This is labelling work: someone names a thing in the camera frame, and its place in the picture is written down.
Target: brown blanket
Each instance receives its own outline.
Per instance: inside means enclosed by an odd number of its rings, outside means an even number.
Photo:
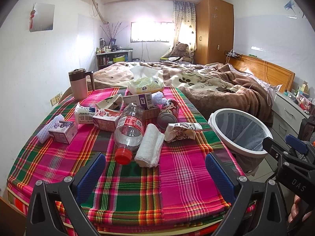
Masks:
[[[179,88],[199,112],[208,119],[218,109],[233,108],[247,112],[266,125],[272,125],[272,101],[267,92],[252,78],[231,72],[228,65],[217,64],[209,68],[172,62],[164,63],[116,63],[94,73],[96,89],[126,87],[133,79],[130,71],[134,65],[150,67],[163,74],[167,87]],[[217,87],[236,93],[223,93]],[[69,88],[64,97],[71,94]]]

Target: trash can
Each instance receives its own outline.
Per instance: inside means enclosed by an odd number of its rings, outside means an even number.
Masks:
[[[234,153],[244,173],[255,175],[268,154],[262,141],[266,137],[272,138],[269,129],[254,116],[236,109],[220,109],[210,116],[208,123]]]

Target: tin can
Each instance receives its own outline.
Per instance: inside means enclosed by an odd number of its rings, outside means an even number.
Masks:
[[[179,105],[174,99],[169,99],[165,106],[162,107],[157,118],[157,124],[161,129],[166,130],[169,123],[177,123]]]

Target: metal screw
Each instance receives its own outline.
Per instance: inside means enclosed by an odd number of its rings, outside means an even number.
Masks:
[[[269,179],[268,183],[271,184],[271,185],[275,185],[276,184],[276,182],[273,179]]]
[[[238,178],[238,180],[241,181],[241,182],[246,182],[246,181],[247,181],[247,177],[245,177],[245,176],[240,176],[240,177]]]
[[[37,186],[40,186],[42,183],[43,183],[42,180],[38,180],[38,181],[36,181],[35,184],[36,184]]]
[[[65,181],[66,183],[71,182],[71,180],[72,180],[72,176],[67,176],[67,177],[65,177],[65,179],[64,179],[64,181]]]

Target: hand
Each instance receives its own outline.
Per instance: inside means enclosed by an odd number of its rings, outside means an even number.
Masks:
[[[301,201],[301,198],[299,196],[295,195],[294,204],[293,204],[292,209],[291,209],[291,214],[289,215],[289,218],[288,218],[289,223],[291,223],[294,220],[294,218],[297,216],[297,214],[299,213],[298,204],[300,201]],[[311,214],[312,214],[312,212],[307,213],[303,217],[302,221],[304,222]]]

